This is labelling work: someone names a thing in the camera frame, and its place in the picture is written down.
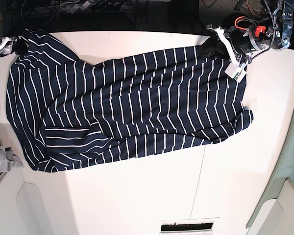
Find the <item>vent grille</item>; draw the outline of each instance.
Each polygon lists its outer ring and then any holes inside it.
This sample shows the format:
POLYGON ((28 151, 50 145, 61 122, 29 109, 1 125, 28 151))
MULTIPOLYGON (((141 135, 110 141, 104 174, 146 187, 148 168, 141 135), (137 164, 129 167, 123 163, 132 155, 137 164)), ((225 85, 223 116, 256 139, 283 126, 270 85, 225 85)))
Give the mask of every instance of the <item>vent grille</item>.
POLYGON ((207 232, 211 231, 214 223, 196 223, 196 224, 163 224, 161 233, 183 233, 183 232, 207 232))

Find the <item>red component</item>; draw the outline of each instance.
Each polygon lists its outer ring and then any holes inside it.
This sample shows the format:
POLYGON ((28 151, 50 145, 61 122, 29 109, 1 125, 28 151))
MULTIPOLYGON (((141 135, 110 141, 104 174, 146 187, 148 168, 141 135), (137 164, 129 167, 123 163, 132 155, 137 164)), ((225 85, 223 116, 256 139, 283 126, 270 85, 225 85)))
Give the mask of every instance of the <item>red component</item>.
POLYGON ((259 37, 260 33, 264 33, 266 31, 266 27, 265 26, 257 26, 256 30, 255 30, 255 36, 259 37))

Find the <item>garment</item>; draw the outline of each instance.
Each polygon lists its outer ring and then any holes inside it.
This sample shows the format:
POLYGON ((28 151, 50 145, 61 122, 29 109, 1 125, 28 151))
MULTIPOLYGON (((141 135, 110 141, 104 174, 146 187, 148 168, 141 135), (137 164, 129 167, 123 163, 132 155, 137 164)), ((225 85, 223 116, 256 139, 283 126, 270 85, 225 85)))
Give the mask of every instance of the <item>garment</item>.
POLYGON ((10 171, 14 167, 23 167, 21 159, 12 150, 0 146, 0 174, 10 171))
POLYGON ((229 61, 198 46, 90 65, 42 31, 11 66, 7 118, 34 170, 57 172, 219 143, 253 120, 229 61))

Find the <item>dress pocket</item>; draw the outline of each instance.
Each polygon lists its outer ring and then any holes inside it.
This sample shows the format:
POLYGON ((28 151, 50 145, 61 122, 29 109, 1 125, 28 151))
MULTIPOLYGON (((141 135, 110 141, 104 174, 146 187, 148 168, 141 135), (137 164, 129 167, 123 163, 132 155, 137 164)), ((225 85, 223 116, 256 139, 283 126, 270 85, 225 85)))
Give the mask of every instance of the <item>dress pocket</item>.
POLYGON ((105 136, 98 123, 89 127, 45 127, 47 152, 53 154, 94 153, 101 155, 115 142, 105 136))

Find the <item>sleeve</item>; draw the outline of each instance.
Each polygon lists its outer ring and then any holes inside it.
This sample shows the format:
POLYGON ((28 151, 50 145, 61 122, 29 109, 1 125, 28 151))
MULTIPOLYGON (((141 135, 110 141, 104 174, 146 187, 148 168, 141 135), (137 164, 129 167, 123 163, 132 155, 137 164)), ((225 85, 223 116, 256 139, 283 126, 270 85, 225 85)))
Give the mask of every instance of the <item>sleeve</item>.
POLYGON ((26 29, 21 38, 28 48, 24 55, 17 58, 15 64, 21 64, 25 68, 41 68, 79 60, 62 42, 42 30, 26 29))

